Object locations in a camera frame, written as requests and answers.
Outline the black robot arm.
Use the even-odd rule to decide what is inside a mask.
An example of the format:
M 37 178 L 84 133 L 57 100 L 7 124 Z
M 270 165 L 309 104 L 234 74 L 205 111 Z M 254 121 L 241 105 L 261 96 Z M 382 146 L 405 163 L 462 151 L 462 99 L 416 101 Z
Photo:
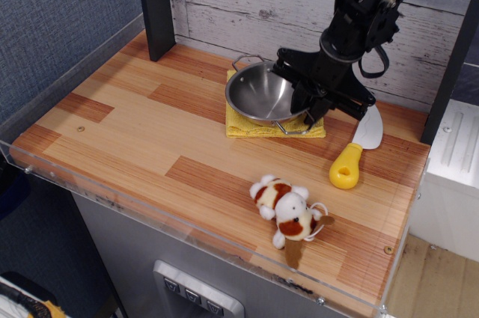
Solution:
M 376 50 L 388 68 L 382 45 L 399 30 L 396 21 L 402 0 L 335 0 L 334 15 L 320 37 L 318 52 L 280 48 L 274 72 L 291 82 L 292 113 L 305 113 L 311 125 L 336 108 L 356 120 L 376 102 L 356 78 L 353 64 Z

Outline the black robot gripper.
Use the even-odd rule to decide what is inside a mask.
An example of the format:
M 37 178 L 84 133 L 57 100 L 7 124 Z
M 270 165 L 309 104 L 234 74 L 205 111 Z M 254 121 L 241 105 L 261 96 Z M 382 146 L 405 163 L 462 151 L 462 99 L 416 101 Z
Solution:
M 361 120 L 376 102 L 356 78 L 351 64 L 336 61 L 323 50 L 300 52 L 280 48 L 277 55 L 273 72 L 292 84 L 290 111 L 307 110 L 303 121 L 306 125 L 314 125 L 334 109 Z

